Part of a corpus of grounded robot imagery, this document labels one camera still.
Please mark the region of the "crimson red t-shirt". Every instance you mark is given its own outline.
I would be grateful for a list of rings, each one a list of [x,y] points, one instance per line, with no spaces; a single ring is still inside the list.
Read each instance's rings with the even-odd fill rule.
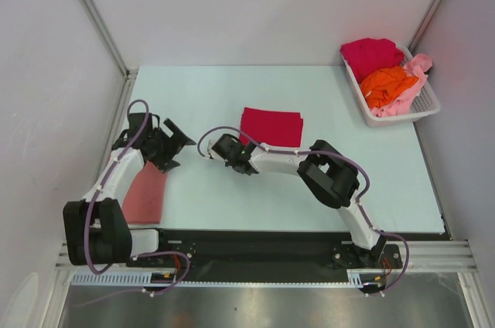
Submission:
[[[302,143],[304,121],[298,112],[245,108],[240,130],[256,142],[298,148]]]

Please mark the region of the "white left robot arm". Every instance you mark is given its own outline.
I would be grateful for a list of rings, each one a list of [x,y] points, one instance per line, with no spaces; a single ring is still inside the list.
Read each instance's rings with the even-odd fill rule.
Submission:
[[[196,143],[170,119],[159,125],[156,114],[132,113],[128,127],[111,147],[108,164],[94,186],[82,199],[63,208],[67,253],[72,265],[113,265],[126,263],[141,254],[153,265],[164,265],[171,247],[159,240],[159,231],[129,228],[121,205],[131,185],[146,166],[167,173],[179,166],[174,160],[184,147]]]

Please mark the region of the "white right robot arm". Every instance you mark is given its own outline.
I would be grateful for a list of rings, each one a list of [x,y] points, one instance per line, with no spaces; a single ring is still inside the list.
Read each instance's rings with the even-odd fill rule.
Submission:
[[[366,267],[384,259],[386,239],[377,232],[360,205],[355,162],[341,155],[328,142],[316,141],[309,149],[279,147],[241,140],[223,134],[210,140],[207,157],[220,160],[234,171],[246,174],[280,173],[297,176],[324,206],[337,211],[350,232],[351,254]]]

